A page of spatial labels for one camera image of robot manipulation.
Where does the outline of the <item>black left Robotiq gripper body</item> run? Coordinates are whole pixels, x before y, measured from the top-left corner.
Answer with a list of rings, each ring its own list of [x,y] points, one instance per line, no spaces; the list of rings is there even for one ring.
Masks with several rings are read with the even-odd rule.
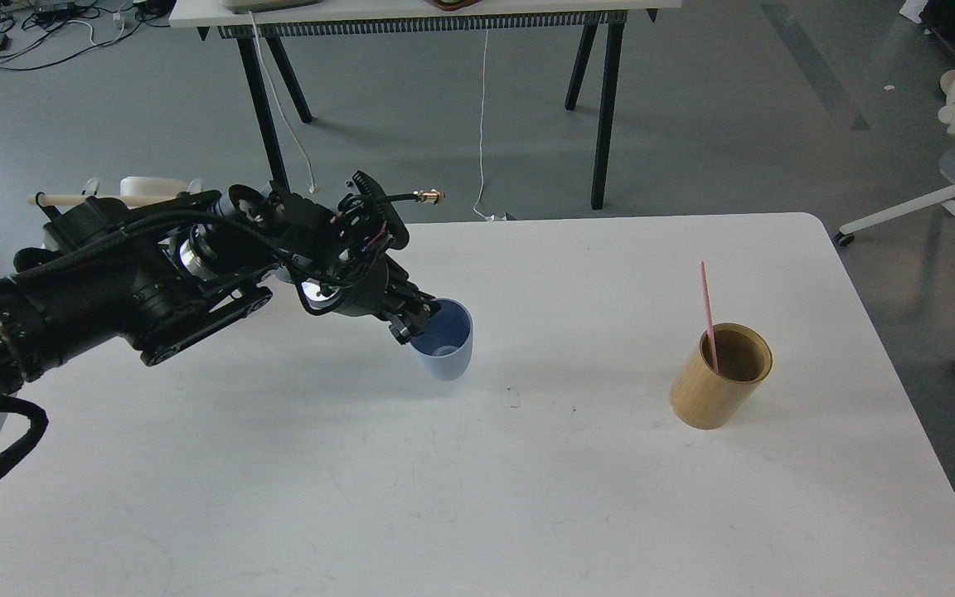
[[[329,209],[269,182],[275,211],[266,235],[279,256],[269,269],[302,288],[314,314],[406,320],[412,284],[387,253],[405,248],[409,233],[375,178],[356,171],[348,186]]]

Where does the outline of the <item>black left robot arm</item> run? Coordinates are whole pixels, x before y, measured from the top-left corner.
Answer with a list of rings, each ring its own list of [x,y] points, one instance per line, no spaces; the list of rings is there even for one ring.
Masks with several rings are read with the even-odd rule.
[[[41,204],[45,245],[19,250],[0,277],[0,481],[49,425],[17,396],[26,383],[114,337],[147,366],[165,362],[265,306],[273,273],[311,316],[372,316],[400,344],[424,335],[440,308],[390,257],[410,240],[395,204],[443,193],[387,194],[360,171],[347,185],[332,209],[276,181],[138,207]]]

